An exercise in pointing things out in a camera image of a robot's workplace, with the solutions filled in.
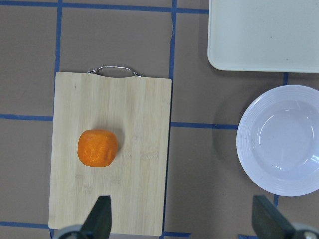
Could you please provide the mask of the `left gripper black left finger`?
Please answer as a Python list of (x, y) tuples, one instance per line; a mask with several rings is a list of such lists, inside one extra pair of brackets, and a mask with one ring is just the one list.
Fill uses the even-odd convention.
[(80, 233), (85, 239), (108, 239), (111, 228), (111, 197), (100, 196), (82, 225)]

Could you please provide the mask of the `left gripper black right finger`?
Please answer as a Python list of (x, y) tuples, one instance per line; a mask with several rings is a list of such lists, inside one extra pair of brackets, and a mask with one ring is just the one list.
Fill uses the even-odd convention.
[(253, 196), (252, 228), (259, 239), (291, 239), (292, 224), (263, 195)]

